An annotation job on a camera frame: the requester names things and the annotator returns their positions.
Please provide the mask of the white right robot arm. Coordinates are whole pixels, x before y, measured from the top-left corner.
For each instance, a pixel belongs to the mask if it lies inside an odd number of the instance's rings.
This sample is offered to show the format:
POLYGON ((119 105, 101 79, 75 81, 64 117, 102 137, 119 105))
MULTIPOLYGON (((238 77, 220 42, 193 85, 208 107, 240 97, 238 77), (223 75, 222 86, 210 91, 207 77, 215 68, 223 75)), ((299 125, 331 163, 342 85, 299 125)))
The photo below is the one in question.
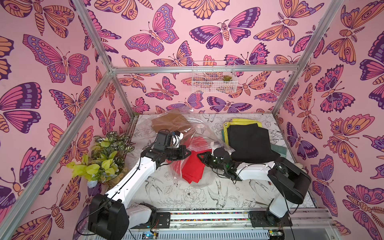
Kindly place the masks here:
POLYGON ((266 217, 281 219, 304 202, 312 183, 311 177, 298 165, 278 157, 268 163, 240 163, 232 160, 224 148, 212 153, 197 154, 197 158, 218 176, 230 179, 233 183, 244 180, 271 182, 279 191, 266 210, 266 217))

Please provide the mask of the clear plastic vacuum bag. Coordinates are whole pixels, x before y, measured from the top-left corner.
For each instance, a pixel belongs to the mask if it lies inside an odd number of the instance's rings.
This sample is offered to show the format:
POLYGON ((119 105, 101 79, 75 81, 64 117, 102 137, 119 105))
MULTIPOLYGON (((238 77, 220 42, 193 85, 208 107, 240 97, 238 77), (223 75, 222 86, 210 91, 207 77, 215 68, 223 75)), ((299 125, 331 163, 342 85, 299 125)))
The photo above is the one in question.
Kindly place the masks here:
POLYGON ((217 175, 217 170, 212 170, 198 159, 198 154, 224 148, 232 154, 235 150, 213 133, 208 123, 199 115, 187 114, 178 111, 163 113, 151 120, 151 127, 159 131, 179 131, 181 135, 173 139, 173 144, 185 145, 191 155, 185 160, 175 162, 166 161, 171 179, 178 183, 188 183, 192 187, 201 189, 211 185, 217 175))

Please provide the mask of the red garment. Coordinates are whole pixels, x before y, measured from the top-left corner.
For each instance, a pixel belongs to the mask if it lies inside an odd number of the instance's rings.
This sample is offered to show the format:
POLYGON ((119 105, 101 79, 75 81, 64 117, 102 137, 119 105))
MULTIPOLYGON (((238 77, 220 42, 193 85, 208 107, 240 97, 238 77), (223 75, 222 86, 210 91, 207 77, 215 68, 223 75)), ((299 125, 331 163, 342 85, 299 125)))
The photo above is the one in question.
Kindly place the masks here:
POLYGON ((182 178, 189 184, 197 184, 203 177, 205 167, 205 164, 197 158, 197 154, 212 152, 212 147, 203 137, 193 137, 184 145, 191 151, 191 155, 182 163, 182 178))

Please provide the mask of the yellow garment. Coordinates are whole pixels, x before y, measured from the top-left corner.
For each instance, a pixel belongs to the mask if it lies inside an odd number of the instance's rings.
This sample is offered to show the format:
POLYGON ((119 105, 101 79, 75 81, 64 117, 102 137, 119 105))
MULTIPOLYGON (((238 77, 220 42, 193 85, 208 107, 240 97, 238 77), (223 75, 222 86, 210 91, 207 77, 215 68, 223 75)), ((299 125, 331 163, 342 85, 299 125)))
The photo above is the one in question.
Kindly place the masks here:
POLYGON ((258 122, 258 121, 255 121, 255 120, 248 120, 248 119, 232 119, 231 122, 225 122, 223 124, 223 129, 224 129, 224 133, 225 133, 225 137, 226 137, 226 141, 225 143, 227 145, 229 145, 229 137, 228 137, 228 128, 230 126, 247 126, 247 125, 252 125, 252 124, 256 124, 258 127, 262 128, 262 123, 261 122, 258 122))

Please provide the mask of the green trousers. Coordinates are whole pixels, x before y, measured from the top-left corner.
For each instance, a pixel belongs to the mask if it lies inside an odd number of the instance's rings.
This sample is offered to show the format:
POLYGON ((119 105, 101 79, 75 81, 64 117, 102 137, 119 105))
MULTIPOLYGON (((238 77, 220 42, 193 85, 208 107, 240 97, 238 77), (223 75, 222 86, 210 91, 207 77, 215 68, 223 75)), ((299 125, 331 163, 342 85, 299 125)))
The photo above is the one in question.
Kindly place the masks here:
POLYGON ((224 142, 225 142, 225 141, 226 141, 226 140, 225 140, 226 137, 225 137, 224 129, 221 131, 221 133, 222 133, 222 138, 223 138, 223 140, 224 140, 224 142))

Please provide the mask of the dark grey garment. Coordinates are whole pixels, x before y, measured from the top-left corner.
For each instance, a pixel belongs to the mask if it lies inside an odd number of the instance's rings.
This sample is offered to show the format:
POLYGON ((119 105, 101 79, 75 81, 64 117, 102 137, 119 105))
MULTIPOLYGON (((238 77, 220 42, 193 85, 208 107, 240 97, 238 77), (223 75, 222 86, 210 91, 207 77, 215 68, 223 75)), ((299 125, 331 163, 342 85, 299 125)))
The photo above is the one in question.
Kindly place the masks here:
POLYGON ((229 146, 235 151, 232 160, 249 164, 275 161, 281 155, 271 149, 269 131, 257 124, 228 128, 229 146))

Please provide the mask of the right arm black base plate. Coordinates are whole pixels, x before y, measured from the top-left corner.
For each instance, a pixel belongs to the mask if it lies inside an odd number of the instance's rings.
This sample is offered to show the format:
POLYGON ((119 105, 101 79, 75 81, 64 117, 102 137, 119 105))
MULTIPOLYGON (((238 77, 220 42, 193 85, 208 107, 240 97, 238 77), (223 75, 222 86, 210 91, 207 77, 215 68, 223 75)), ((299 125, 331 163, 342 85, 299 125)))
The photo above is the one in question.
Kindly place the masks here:
POLYGON ((250 211, 248 218, 251 221, 252 227, 292 227, 292 221, 286 213, 282 218, 278 218, 269 211, 250 211))

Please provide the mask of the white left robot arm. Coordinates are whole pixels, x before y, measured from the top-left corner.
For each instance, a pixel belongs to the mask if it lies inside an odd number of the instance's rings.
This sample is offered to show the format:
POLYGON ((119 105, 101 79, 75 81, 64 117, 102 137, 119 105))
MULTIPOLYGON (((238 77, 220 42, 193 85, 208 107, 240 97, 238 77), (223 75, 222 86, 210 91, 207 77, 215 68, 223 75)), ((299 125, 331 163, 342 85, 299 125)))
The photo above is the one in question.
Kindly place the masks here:
POLYGON ((141 152, 134 168, 106 194, 93 198, 88 215, 91 235, 121 240, 131 228, 155 225, 155 207, 141 203, 130 208, 129 204, 145 180, 166 161, 181 161, 191 155, 191 151, 181 144, 183 138, 184 134, 179 131, 159 131, 155 141, 141 152))

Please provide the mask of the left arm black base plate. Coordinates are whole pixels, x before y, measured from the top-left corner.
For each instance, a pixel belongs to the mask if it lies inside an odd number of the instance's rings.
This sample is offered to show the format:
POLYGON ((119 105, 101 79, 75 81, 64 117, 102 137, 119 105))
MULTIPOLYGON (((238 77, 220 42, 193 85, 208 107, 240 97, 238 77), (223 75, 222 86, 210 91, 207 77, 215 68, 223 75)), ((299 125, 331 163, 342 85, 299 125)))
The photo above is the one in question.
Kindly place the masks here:
POLYGON ((171 223, 170 212, 151 213, 149 220, 146 223, 139 224, 132 229, 169 229, 171 223))

